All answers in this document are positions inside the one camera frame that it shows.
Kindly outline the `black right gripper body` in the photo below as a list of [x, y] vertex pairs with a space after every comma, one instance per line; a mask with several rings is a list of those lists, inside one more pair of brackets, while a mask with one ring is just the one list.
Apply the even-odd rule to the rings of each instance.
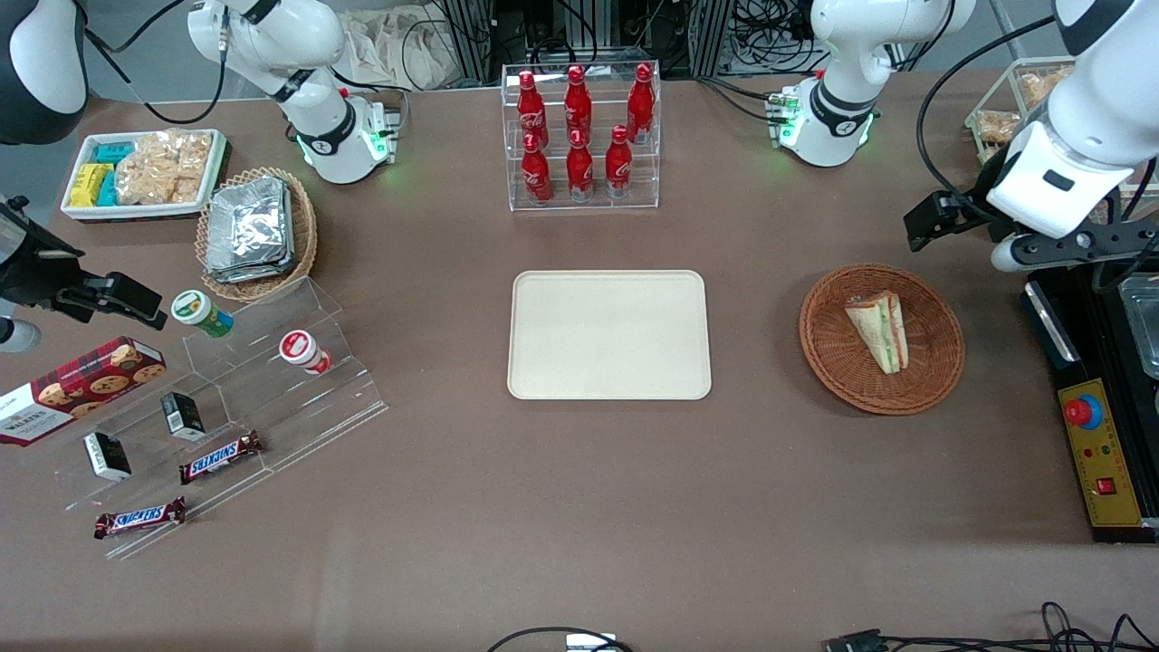
[[25, 197], [3, 198], [1, 296], [25, 308], [59, 312], [59, 293], [81, 281], [82, 250], [25, 217]]

